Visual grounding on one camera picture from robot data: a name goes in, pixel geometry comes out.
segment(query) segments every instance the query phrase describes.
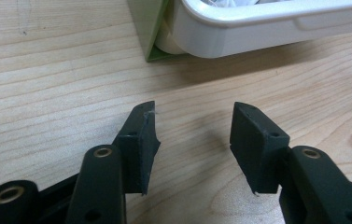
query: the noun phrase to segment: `wooden table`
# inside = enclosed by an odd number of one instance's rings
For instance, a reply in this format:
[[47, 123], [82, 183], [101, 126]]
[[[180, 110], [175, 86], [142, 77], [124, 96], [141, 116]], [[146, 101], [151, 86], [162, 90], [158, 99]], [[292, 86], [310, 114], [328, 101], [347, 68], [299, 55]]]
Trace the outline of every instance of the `wooden table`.
[[278, 195], [254, 196], [229, 150], [235, 101], [352, 180], [352, 34], [146, 63], [125, 0], [0, 1], [0, 184], [77, 173], [150, 100], [162, 145], [148, 196], [127, 196], [128, 223], [283, 222]]

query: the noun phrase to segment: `white container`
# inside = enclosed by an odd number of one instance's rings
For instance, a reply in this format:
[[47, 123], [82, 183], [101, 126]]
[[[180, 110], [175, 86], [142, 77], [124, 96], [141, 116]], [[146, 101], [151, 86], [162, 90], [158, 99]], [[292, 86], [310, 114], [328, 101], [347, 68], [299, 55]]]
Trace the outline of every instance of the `white container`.
[[351, 32], [352, 0], [290, 0], [243, 7], [172, 0], [155, 44], [168, 53], [217, 58]]

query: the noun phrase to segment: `light wood tabletop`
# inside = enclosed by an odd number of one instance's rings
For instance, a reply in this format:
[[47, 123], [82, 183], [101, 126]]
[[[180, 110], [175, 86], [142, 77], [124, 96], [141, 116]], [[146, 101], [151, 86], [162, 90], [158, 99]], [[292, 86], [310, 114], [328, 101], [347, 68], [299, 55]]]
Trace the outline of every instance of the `light wood tabletop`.
[[156, 101], [148, 196], [128, 223], [282, 223], [229, 149], [232, 108], [260, 108], [290, 145], [327, 152], [352, 181], [352, 34], [207, 60], [146, 63], [125, 0], [0, 1], [0, 184], [45, 189]]

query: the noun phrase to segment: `metal ring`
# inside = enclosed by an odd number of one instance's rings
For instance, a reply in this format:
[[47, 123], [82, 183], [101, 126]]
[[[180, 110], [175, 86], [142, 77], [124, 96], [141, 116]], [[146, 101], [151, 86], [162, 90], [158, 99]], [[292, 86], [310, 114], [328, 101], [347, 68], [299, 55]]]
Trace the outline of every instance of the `metal ring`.
[[112, 153], [111, 148], [102, 147], [102, 148], [96, 149], [94, 151], [93, 155], [97, 158], [103, 158], [103, 157], [111, 155], [111, 153]]
[[309, 148], [304, 148], [302, 150], [302, 153], [304, 156], [309, 157], [311, 159], [318, 159], [321, 157], [321, 155], [318, 152], [316, 152], [312, 149], [309, 149]]
[[10, 203], [21, 197], [23, 193], [24, 187], [21, 186], [12, 186], [7, 189], [3, 189], [0, 192], [0, 204]]

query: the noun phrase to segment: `white tray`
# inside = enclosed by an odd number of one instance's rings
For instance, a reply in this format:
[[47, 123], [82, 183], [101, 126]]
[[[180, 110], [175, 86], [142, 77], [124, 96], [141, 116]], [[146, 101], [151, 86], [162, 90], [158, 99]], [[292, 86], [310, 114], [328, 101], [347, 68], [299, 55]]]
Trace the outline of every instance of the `white tray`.
[[217, 58], [351, 32], [352, 0], [290, 0], [243, 7], [171, 0], [155, 44], [172, 54]]

